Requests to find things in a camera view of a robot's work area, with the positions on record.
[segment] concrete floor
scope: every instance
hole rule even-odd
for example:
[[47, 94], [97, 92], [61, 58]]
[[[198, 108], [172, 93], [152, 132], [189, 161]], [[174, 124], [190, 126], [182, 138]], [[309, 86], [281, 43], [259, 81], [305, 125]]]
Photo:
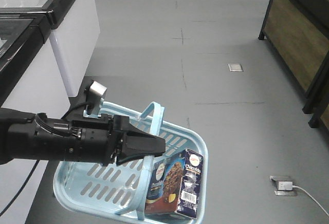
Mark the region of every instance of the concrete floor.
[[[329, 209], [327, 135], [307, 125], [296, 85], [257, 36], [268, 0], [96, 0], [101, 34], [86, 72], [106, 100], [199, 133], [209, 150], [210, 223], [327, 223], [304, 193], [277, 197], [290, 175]], [[228, 63], [244, 72], [231, 73]], [[62, 208], [50, 163], [26, 223], [117, 223]]]

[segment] robotic arm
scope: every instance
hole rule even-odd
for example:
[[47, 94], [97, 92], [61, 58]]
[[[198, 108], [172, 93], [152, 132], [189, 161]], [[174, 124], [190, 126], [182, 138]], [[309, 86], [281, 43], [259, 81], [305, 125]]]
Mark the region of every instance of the robotic arm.
[[21, 158], [121, 165], [165, 152], [163, 138], [135, 128], [129, 117], [84, 117], [91, 108], [83, 105], [62, 119], [0, 108], [0, 164]]

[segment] light blue basket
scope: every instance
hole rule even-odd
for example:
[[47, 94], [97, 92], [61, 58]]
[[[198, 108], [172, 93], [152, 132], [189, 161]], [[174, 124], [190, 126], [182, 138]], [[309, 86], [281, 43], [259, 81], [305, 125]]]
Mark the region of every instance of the light blue basket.
[[153, 169], [154, 160], [190, 148], [204, 156], [202, 186], [198, 202], [197, 218], [194, 220], [173, 219], [168, 223], [202, 222], [205, 213], [208, 150], [203, 139], [195, 132], [162, 121], [164, 108], [152, 102], [144, 112], [104, 102], [100, 113], [130, 117], [130, 123], [147, 133], [166, 140], [166, 152], [154, 158], [125, 163], [121, 166], [95, 163], [60, 162], [53, 179], [53, 190], [58, 202], [71, 211], [82, 212], [127, 223], [161, 222], [144, 217], [144, 204]]

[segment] electrical outlet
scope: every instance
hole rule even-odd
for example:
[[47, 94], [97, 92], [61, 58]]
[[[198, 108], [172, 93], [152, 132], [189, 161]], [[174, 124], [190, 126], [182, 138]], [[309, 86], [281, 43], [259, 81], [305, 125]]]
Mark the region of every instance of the electrical outlet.
[[297, 196], [296, 191], [293, 190], [293, 179], [290, 176], [269, 176], [274, 193], [277, 196]]

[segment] cereal box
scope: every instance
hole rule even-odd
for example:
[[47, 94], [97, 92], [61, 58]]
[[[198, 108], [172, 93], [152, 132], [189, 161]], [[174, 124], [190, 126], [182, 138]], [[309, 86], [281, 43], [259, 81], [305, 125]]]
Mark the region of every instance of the cereal box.
[[185, 149], [154, 164], [145, 215], [157, 220], [197, 216], [203, 156]]

